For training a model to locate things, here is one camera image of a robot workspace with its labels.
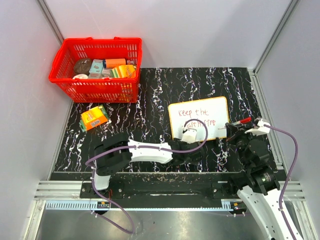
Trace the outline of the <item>yellow-framed whiteboard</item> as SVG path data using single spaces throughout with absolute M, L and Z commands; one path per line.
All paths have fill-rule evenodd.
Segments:
M 181 139 L 183 128 L 197 130 L 196 140 L 226 138 L 225 123 L 230 121 L 226 97 L 212 97 L 200 100 L 172 103 L 168 106 L 172 138 Z

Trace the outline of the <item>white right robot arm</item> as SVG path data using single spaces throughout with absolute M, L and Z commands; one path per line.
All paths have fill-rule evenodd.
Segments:
M 258 137 L 276 127 L 262 118 L 253 125 L 244 121 L 226 123 L 226 142 L 236 147 L 243 170 L 229 180 L 228 194 L 240 198 L 258 224 L 266 240 L 301 240 L 287 207 L 284 193 L 287 177 L 280 184 L 269 164 L 270 152 Z

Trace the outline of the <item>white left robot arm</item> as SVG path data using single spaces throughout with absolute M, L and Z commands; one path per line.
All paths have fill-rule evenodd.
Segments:
M 89 163 L 93 173 L 91 192 L 98 198 L 107 195 L 111 176 L 135 162 L 197 165 L 205 155 L 203 143 L 196 141 L 196 131 L 186 130 L 182 139 L 164 143 L 143 143 L 125 133 L 116 134 L 96 145 Z

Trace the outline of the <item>red-capped whiteboard marker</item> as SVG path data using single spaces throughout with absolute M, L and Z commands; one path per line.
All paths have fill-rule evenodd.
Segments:
M 239 121 L 236 121 L 236 122 L 232 122 L 231 125 L 240 125 L 240 124 L 246 124 L 246 123 L 249 123 L 250 121 L 252 120 L 251 117 L 247 117 L 247 118 L 244 118 L 242 120 L 239 120 Z

